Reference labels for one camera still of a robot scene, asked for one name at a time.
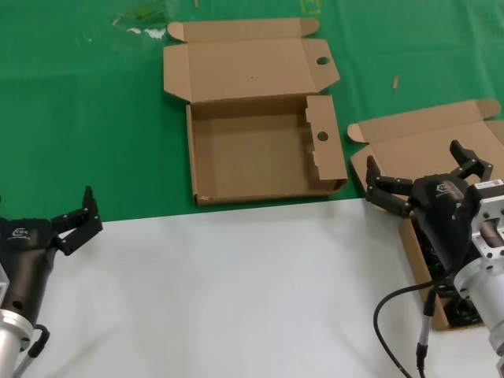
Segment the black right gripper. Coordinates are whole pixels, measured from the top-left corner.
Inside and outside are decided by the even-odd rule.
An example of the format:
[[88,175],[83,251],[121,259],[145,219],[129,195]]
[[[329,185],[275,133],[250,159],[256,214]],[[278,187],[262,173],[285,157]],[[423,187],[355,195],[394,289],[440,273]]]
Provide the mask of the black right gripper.
[[417,222],[446,270],[460,271],[469,261],[470,222],[459,213],[467,179],[477,176],[480,183],[489,181],[492,165],[456,139],[450,153],[458,167],[449,175],[408,179],[383,176],[373,156],[367,157],[365,199],[399,217],[408,217],[413,206]]

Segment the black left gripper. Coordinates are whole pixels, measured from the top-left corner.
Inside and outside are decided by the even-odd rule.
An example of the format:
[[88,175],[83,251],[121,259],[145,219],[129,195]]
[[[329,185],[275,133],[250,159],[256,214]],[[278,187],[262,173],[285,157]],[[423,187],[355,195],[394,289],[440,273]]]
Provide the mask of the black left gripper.
[[2,218],[1,266],[9,285],[1,308],[19,314],[28,321],[36,321],[48,277],[54,267],[55,247],[65,256],[70,256],[102,230],[102,220],[91,186],[85,188],[80,209],[51,221]]

